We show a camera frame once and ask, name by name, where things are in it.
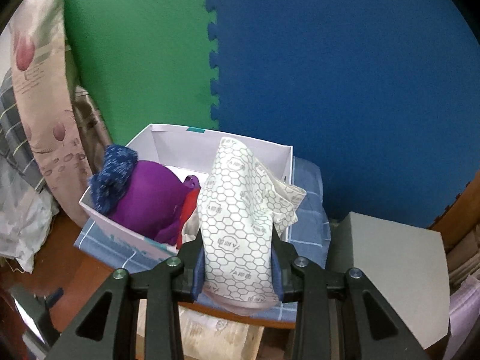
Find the white patterned cloth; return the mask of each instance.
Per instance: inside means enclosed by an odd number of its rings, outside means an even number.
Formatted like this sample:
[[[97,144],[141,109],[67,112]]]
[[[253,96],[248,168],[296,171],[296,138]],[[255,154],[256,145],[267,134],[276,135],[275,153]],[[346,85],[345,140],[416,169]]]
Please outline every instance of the white patterned cloth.
[[[222,138],[197,210],[184,226],[199,226],[205,247],[203,292],[240,315],[278,304],[272,285],[272,225],[281,235],[297,221],[306,192],[282,183],[240,141]]]

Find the metal screw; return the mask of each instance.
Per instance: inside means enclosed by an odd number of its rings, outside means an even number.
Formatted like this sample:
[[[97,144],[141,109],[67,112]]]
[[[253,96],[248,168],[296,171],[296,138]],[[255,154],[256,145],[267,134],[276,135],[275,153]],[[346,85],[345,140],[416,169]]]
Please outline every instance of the metal screw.
[[[352,268],[349,270],[349,275],[352,279],[360,279],[363,276],[363,272],[358,268]]]
[[[123,279],[126,275],[127,275],[127,271],[121,268],[113,272],[114,279]]]
[[[168,266],[177,266],[181,263],[181,260],[178,257],[170,257],[167,261],[166,264]]]
[[[299,266],[300,268],[303,268],[304,266],[308,265],[308,262],[309,262],[309,260],[306,257],[297,257],[293,263],[296,266]]]

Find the white cardboard box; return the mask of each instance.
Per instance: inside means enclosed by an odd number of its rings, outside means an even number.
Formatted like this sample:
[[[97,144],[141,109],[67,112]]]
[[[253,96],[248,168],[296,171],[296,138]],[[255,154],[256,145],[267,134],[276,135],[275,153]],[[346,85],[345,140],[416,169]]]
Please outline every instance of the white cardboard box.
[[[440,233],[351,212],[332,230],[327,269],[351,267],[364,271],[424,349],[447,334],[450,289]]]
[[[195,175],[203,185],[215,159],[222,137],[243,142],[265,166],[280,180],[291,183],[293,147],[260,139],[166,124],[150,124],[133,138],[127,146],[138,152],[139,160],[155,161],[171,169],[183,181]],[[95,220],[103,232],[116,242],[126,243],[147,257],[163,260],[177,254],[174,246],[160,244],[134,233],[95,211],[90,187],[80,199],[80,205]]]

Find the blue knit fabric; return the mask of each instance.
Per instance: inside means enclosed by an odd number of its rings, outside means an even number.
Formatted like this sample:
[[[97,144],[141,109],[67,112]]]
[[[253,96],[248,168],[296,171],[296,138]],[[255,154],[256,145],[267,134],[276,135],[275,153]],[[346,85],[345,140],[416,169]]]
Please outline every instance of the blue knit fabric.
[[[106,215],[112,211],[127,192],[128,181],[137,164],[138,153],[121,145],[105,149],[103,169],[90,180],[90,193],[95,210]]]

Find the red cloth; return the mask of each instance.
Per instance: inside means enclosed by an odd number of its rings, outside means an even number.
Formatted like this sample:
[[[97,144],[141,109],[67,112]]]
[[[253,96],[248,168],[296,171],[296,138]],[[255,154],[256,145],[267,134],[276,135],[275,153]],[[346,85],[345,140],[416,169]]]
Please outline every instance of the red cloth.
[[[194,213],[195,208],[197,208],[197,199],[198,194],[200,193],[200,188],[190,191],[185,198],[185,202],[183,203],[183,207],[181,209],[180,214],[180,231],[178,232],[178,239],[177,239],[177,249],[180,249],[182,246],[182,229],[185,222],[191,217]]]

